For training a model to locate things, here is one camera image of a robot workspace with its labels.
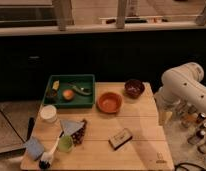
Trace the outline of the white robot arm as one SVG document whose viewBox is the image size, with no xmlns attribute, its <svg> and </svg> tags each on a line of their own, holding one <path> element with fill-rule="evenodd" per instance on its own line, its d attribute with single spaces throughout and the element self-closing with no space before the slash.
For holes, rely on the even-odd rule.
<svg viewBox="0 0 206 171">
<path fill-rule="evenodd" d="M 201 84 L 203 78 L 204 70 L 195 62 L 170 68 L 162 74 L 162 86 L 154 94 L 160 125 L 181 101 L 189 102 L 206 114 L 206 86 Z"/>
</svg>

